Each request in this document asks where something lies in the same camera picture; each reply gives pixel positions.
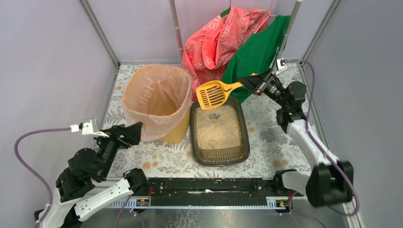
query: pink plastic bag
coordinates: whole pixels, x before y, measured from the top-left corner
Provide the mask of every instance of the pink plastic bag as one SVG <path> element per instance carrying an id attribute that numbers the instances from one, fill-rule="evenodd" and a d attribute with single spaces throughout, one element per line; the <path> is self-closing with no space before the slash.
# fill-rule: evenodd
<path id="1" fill-rule="evenodd" d="M 192 78 L 182 68 L 152 64 L 135 72 L 122 98 L 129 124 L 143 123 L 141 139 L 164 137 L 185 117 L 192 95 Z"/>
<path id="2" fill-rule="evenodd" d="M 225 22 L 217 16 L 190 36 L 185 44 L 182 67 L 193 78 L 193 101 L 197 100 L 196 88 L 220 80 L 231 57 L 253 33 L 268 26 L 269 17 L 265 10 L 231 7 Z"/>

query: trash can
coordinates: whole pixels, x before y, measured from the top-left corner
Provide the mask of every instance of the trash can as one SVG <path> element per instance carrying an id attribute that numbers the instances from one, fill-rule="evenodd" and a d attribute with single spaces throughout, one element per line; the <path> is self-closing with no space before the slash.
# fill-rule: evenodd
<path id="1" fill-rule="evenodd" d="M 182 68 L 151 64 L 137 70 L 122 97 L 129 124 L 143 123 L 141 139 L 178 143 L 190 116 L 192 77 Z"/>

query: gray floor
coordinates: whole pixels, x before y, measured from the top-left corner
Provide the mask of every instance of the gray floor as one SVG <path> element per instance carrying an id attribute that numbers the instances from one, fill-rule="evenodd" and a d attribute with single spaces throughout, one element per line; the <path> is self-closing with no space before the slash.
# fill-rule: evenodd
<path id="1" fill-rule="evenodd" d="M 346 218 L 328 208 L 314 209 L 303 199 L 295 200 L 295 211 L 315 216 L 327 228 L 348 227 Z M 119 209 L 103 209 L 83 223 L 82 228 L 112 228 Z M 272 210 L 242 209 L 149 209 L 141 214 L 147 228 L 298 228 L 289 215 L 279 216 Z M 296 216 L 304 228 L 321 228 L 313 219 Z M 141 228 L 140 218 L 124 210 L 119 219 L 119 228 Z"/>

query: floral pattern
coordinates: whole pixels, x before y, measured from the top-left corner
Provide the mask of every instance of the floral pattern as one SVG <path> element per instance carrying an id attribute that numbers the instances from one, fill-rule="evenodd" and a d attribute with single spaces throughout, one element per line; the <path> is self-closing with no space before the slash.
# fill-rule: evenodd
<path id="1" fill-rule="evenodd" d="M 104 129 L 116 124 L 127 124 L 121 106 L 123 91 L 134 72 L 143 66 L 120 66 Z M 284 86 L 300 80 L 298 66 L 289 64 L 279 78 Z M 142 168 L 147 177 L 171 178 L 272 178 L 276 171 L 291 168 L 301 173 L 310 173 L 309 164 L 301 150 L 277 125 L 278 104 L 265 95 L 252 95 L 241 106 L 250 142 L 250 156 L 246 161 L 222 167 L 199 165 L 193 159 L 188 130 L 180 143 L 142 141 L 138 146 L 119 150 L 109 176 L 121 177 L 125 171 L 133 168 Z"/>

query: green hanger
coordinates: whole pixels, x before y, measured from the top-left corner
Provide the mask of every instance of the green hanger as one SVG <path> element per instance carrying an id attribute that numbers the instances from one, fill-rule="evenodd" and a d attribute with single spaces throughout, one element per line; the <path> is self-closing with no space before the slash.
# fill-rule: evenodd
<path id="1" fill-rule="evenodd" d="M 230 7 L 228 7 L 228 9 L 224 10 L 221 14 L 220 17 L 224 17 L 225 15 L 228 15 L 231 11 L 231 0 L 230 0 Z"/>

